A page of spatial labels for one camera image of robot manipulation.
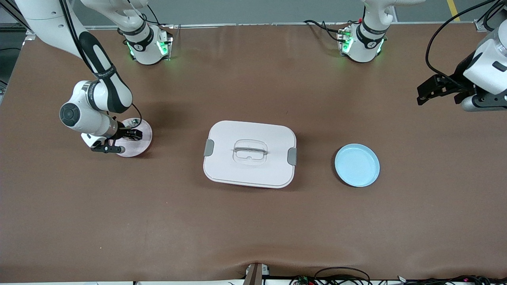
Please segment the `brown tabletop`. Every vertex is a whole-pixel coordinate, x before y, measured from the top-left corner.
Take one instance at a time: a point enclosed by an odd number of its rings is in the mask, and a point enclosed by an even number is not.
[[[507,112],[466,113],[452,96],[417,105],[437,27],[392,26],[364,64],[308,26],[183,29],[172,60],[153,66],[131,61],[116,31],[94,31],[154,130],[131,159],[90,151],[59,121],[74,84],[93,76],[80,59],[27,42],[0,109],[0,281],[238,278],[252,262],[272,274],[504,277]],[[452,73],[484,35],[450,25],[430,59]],[[204,145],[221,120],[292,129],[293,182],[208,180]],[[367,188],[333,173],[349,143],[380,160]]]

